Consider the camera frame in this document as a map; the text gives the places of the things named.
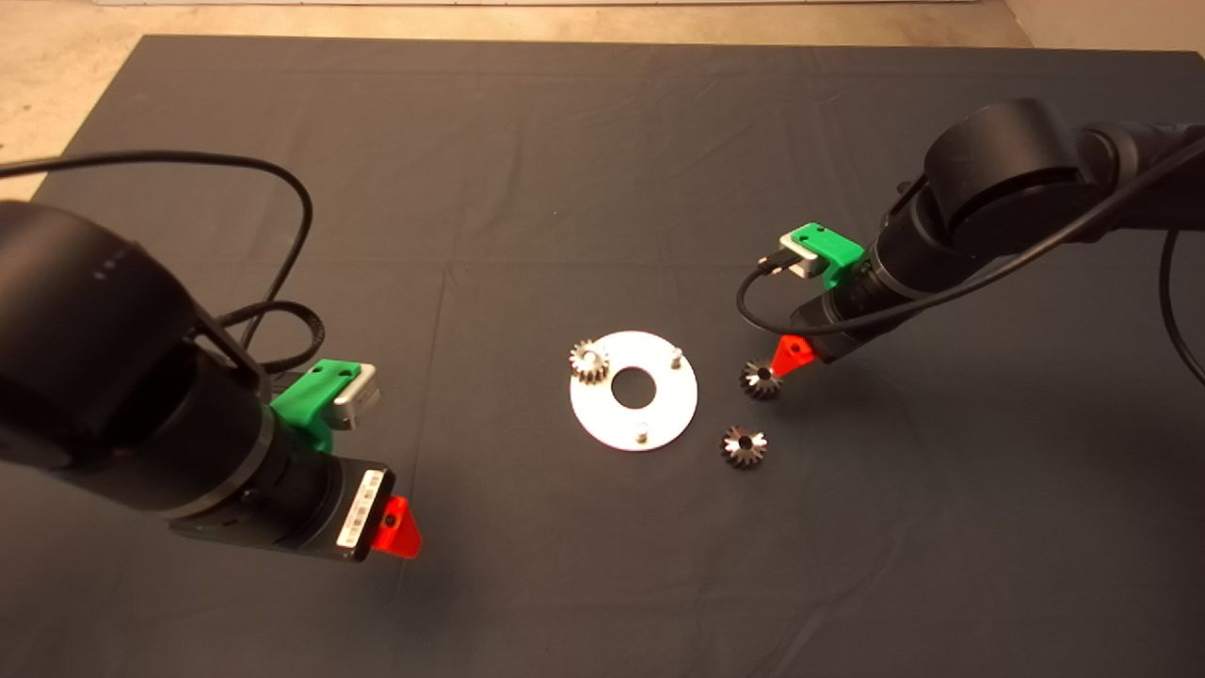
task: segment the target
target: table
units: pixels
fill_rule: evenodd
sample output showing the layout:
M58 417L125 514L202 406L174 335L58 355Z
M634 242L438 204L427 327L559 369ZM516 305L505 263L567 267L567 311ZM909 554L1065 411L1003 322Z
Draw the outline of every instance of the table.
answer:
M259 155L315 193L284 296L384 399L336 450L427 538L360 566L194 543L5 470L4 676L1189 676L1205 670L1205 394L1168 346L1157 234L1068 246L750 402L736 282L809 219L863 242L960 116L1205 118L1187 53L148 37L70 152ZM213 311L296 207L270 177L122 167L36 200L142 242ZM1186 236L1186 332L1205 253ZM813 287L775 279L764 312ZM686 434L601 448L565 355L645 329ZM302 331L265 323L255 354ZM762 468L718 455L766 431Z

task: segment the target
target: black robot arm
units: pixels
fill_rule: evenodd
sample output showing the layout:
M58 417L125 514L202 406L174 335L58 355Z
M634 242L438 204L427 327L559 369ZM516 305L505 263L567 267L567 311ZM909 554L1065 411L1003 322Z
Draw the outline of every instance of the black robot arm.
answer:
M63 210L0 202L0 461L193 538L345 561L370 549L417 555L389 467L328 454L330 429L354 426L357 408L375 402L375 370L319 361L272 400L269 373L308 362L324 334L313 311L275 299L312 213L295 176L254 158L131 151L0 165L0 178L134 161L275 173L301 197L298 238L265 300L214 318L137 243ZM252 360L246 348L269 311L304 319L310 348ZM239 343L227 328L243 322Z
M1203 157L1205 125L1072 130L1038 100L987 106L933 143L924 173L904 188L875 241L840 283L799 306L789 325L760 320L743 301L753 279L792 263L789 252L751 273L737 303L753 324L805 336L817 358L833 362L1058 243L1092 242L1118 228L1205 229Z

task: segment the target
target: white label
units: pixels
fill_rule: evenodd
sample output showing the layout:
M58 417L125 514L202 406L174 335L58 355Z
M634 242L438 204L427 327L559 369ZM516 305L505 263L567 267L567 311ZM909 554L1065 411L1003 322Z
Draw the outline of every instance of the white label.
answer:
M360 489L355 491L355 499L352 500L352 509L347 512L347 520L343 521L343 529L339 531L339 541L335 542L341 548L354 549L355 544L359 543L360 533L364 532L364 523L369 519L369 512L372 511L372 502L376 501L382 481L384 481L383 471L364 472Z

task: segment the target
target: metal gear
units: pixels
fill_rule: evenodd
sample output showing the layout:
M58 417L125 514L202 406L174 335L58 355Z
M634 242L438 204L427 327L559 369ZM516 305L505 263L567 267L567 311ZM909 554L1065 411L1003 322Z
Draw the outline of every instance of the metal gear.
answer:
M741 371L741 389L754 401L769 401L782 391L782 378L774 375L769 361L750 361Z
M582 338L572 352L569 352L569 369L582 384L598 384L606 378L611 364L606 352L589 338Z
M765 459L768 447L765 434L733 426L724 434L719 454L733 468L753 468Z

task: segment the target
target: connector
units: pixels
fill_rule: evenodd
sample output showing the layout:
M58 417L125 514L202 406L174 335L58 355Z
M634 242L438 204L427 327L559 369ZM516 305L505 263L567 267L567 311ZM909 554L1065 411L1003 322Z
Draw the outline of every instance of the connector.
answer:
M757 269L762 275L778 275L788 267L798 264L803 257L790 249L778 249L777 252L762 257L757 260Z

